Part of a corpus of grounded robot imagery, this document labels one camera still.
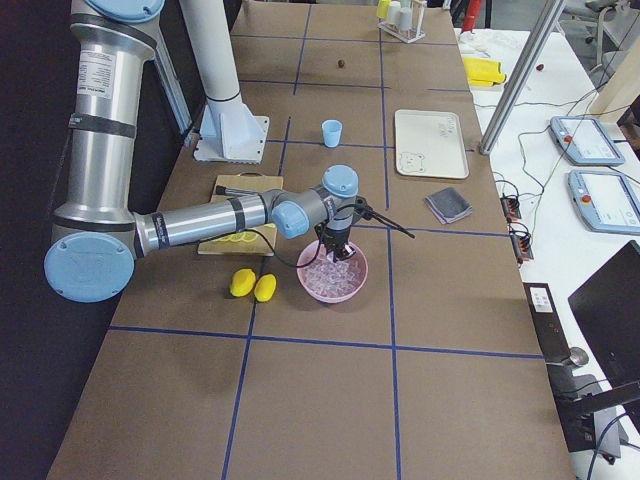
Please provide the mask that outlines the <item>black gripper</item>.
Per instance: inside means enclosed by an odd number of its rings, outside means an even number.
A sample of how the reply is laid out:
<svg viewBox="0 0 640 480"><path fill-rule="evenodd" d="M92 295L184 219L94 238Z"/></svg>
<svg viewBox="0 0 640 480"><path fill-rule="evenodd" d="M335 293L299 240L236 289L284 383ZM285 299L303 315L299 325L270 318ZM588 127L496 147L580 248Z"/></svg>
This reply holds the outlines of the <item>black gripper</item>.
<svg viewBox="0 0 640 480"><path fill-rule="evenodd" d="M327 257L334 263L351 258L355 253L355 248L349 242L350 227L332 229L327 222L317 225L317 237L324 247Z"/></svg>

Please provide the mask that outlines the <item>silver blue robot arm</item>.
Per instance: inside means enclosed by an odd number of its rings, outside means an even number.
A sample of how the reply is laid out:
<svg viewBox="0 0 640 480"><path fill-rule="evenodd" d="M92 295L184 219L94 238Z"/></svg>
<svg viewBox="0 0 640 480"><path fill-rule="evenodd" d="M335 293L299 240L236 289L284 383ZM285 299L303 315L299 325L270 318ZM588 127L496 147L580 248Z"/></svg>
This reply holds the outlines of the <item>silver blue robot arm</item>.
<svg viewBox="0 0 640 480"><path fill-rule="evenodd" d="M75 1L70 28L81 51L70 117L68 194L53 214L44 259L50 287L82 303L100 302L129 283L138 258L173 246L274 224L286 238L309 231L336 261L350 258L359 179L328 168L304 192L225 190L217 203L147 215L128 206L144 64L162 52L160 1Z"/></svg>

